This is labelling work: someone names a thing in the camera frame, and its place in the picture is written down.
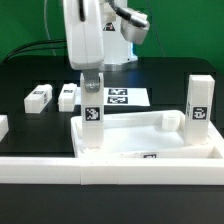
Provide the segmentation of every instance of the white rectangular block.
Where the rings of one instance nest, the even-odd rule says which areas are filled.
[[[100,149],[103,144],[103,116],[104,116],[104,80],[100,77],[100,90],[88,93],[85,89],[84,76],[81,74],[81,112],[82,137],[85,148]]]
[[[75,107],[77,85],[70,83],[64,84],[60,96],[58,98],[58,105],[60,112],[72,112]]]
[[[0,142],[9,131],[8,119],[6,115],[0,115]]]
[[[52,86],[38,85],[25,99],[26,113],[40,113],[52,98]]]
[[[205,144],[215,81],[210,75],[190,75],[185,118],[185,143]]]

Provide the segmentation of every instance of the green wall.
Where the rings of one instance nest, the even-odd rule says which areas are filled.
[[[129,5],[149,12],[145,0]],[[203,58],[224,74],[223,0],[150,0],[150,5],[167,57]],[[0,0],[0,59],[20,45],[47,39],[43,8],[44,0]],[[48,26],[52,39],[65,37],[61,0],[48,0]],[[153,26],[136,54],[163,56]]]

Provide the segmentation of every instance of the printed label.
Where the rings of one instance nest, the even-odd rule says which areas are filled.
[[[85,107],[85,121],[100,121],[100,107]]]
[[[44,91],[35,91],[33,94],[39,94],[39,95],[41,95],[43,93],[44,93]]]
[[[207,120],[208,107],[193,107],[193,120]]]
[[[156,159],[157,158],[157,154],[153,153],[153,154],[146,154],[143,156],[143,158],[145,159]]]
[[[127,89],[109,89],[108,95],[128,95]]]
[[[73,93],[73,90],[65,89],[63,93]]]
[[[107,103],[108,104],[128,104],[128,97],[109,96]]]
[[[47,94],[45,93],[44,94],[44,104],[46,104],[47,103]]]

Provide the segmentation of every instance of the black tabletop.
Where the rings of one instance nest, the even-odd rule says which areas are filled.
[[[150,107],[106,106],[105,113],[178,109],[185,113],[189,74],[216,80],[211,120],[224,129],[223,76],[196,58],[142,58],[138,66],[105,72],[105,87],[146,88]],[[10,131],[0,143],[1,156],[74,157],[70,118],[58,112],[65,83],[79,85],[80,71],[66,58],[23,56],[0,67],[0,114]],[[53,99],[40,114],[25,114],[24,98],[38,85],[51,84]],[[224,223],[223,186],[80,186],[0,185],[0,223]]]
[[[189,74],[211,74],[216,91],[211,120],[222,131],[222,76],[207,61],[196,58],[142,58],[136,68],[104,72],[105,87],[146,88],[151,106],[105,106],[105,113],[178,109],[185,113]],[[7,114],[9,133],[0,143],[0,155],[74,157],[70,119],[80,115],[58,111],[65,83],[80,84],[80,71],[64,57],[24,56],[0,67],[0,114]],[[50,84],[53,98],[40,114],[26,114],[24,98],[37,86]]]

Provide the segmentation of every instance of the white paper sheet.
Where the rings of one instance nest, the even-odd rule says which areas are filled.
[[[75,104],[81,104],[80,87],[76,91]],[[104,88],[104,105],[150,106],[150,102],[144,88]]]

